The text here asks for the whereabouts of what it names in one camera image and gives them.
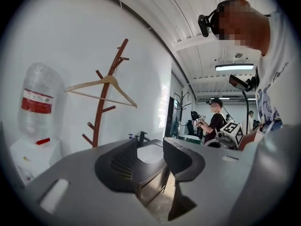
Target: sink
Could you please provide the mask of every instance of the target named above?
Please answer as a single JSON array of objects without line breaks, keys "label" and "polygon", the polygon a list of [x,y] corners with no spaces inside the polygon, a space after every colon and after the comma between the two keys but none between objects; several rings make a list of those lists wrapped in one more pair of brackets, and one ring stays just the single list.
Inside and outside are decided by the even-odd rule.
[{"label": "sink", "polygon": [[163,146],[159,140],[152,140],[137,149],[138,158],[145,163],[155,163],[163,158]]}]

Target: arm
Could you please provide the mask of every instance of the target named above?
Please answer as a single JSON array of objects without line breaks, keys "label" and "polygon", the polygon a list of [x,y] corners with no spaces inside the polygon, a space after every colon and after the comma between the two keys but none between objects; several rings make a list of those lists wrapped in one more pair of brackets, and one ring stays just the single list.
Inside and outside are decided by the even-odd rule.
[{"label": "arm", "polygon": [[208,123],[207,123],[207,122],[205,122],[204,120],[202,120],[202,123],[203,123],[205,126],[208,127]]},{"label": "arm", "polygon": [[220,122],[221,119],[221,115],[220,114],[215,114],[210,122],[210,125],[208,125],[206,123],[206,125],[201,125],[201,128],[207,132],[207,133],[211,133],[212,131],[214,131],[214,129],[216,128],[216,126],[218,125],[218,123]]},{"label": "arm", "polygon": [[209,127],[208,125],[205,125],[205,124],[201,124],[200,126],[205,132],[207,133],[211,133],[213,131],[213,129],[211,127]]},{"label": "arm", "polygon": [[252,131],[250,134],[248,135],[244,135],[241,142],[239,143],[239,146],[238,146],[238,150],[239,151],[243,151],[246,144],[248,144],[249,142],[253,142],[254,139],[255,139],[255,136],[256,136],[256,132],[258,130],[258,128],[260,127],[257,127],[254,131]]}]

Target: wooden hanger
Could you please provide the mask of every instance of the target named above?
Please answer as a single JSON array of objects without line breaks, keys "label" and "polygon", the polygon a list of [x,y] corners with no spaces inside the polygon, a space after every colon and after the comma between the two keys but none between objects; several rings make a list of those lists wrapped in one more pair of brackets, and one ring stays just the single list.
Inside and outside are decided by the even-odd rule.
[{"label": "wooden hanger", "polygon": [[[92,95],[88,95],[88,94],[85,94],[85,93],[74,91],[75,89],[80,89],[80,88],[89,87],[89,86],[93,86],[93,85],[106,84],[106,83],[112,84],[116,88],[116,90],[118,90],[119,93],[125,99],[127,99],[128,102],[130,102],[130,104],[119,102],[119,101],[115,101],[115,100],[109,100],[109,99],[105,99],[105,98],[100,98],[100,97],[96,97],[96,96],[92,96]],[[123,104],[123,105],[130,105],[130,106],[134,106],[134,107],[137,108],[137,104],[125,92],[123,92],[123,90],[119,87],[117,79],[114,76],[112,76],[112,75],[107,75],[106,77],[104,77],[103,79],[101,79],[99,81],[92,81],[92,82],[87,82],[87,83],[82,83],[82,84],[77,84],[77,85],[69,86],[68,88],[66,88],[65,92],[67,92],[67,91],[75,93],[75,94],[83,95],[83,96],[88,96],[88,97],[100,99],[100,100],[106,100],[106,101],[110,101],[110,102],[114,102],[114,103],[118,103],[118,104]]]}]

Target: white box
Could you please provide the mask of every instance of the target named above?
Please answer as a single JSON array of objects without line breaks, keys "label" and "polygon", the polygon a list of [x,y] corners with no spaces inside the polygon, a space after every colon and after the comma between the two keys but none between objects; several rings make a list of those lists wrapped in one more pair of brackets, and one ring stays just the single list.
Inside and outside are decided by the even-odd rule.
[{"label": "white box", "polygon": [[25,185],[62,158],[60,141],[55,139],[42,145],[19,139],[10,147],[10,153]]}]

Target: wall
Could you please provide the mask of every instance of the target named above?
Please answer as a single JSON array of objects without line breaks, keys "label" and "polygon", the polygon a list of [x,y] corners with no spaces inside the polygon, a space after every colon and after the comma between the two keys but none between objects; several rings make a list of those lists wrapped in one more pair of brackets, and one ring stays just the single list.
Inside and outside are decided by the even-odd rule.
[{"label": "wall", "polygon": [[[12,145],[20,138],[17,126],[19,95],[28,67],[45,63],[61,76],[55,105],[56,136],[64,155],[89,149],[81,136],[92,138],[87,122],[94,123],[98,100],[64,88],[106,75],[125,38],[124,57],[114,76],[138,109],[105,102],[116,109],[103,114],[99,144],[128,138],[141,130],[154,139],[163,137],[171,81],[171,57],[158,39],[135,17],[110,0],[29,0],[6,34],[0,62],[0,120]],[[100,96],[102,86],[82,92]],[[108,99],[126,100],[112,87]]]},{"label": "wall", "polygon": [[[229,112],[229,114],[233,117],[235,122],[238,123],[243,123],[244,120],[246,120],[246,105],[235,105],[235,104],[225,104],[226,110]],[[210,122],[213,113],[210,112],[210,106],[207,104],[200,104],[200,105],[195,105],[196,112],[198,112],[200,115],[205,115],[206,119],[205,121],[207,123]],[[254,112],[253,120],[258,120],[258,111],[256,104],[250,104],[249,105],[249,111]],[[227,112],[225,109],[222,109],[222,112],[224,116],[227,115]]]},{"label": "wall", "polygon": [[179,100],[179,97],[175,95],[177,93],[178,95],[181,95],[182,92],[182,85],[179,83],[179,81],[175,78],[175,76],[171,75],[171,83],[170,83],[170,93],[169,96],[172,98],[176,98]]}]

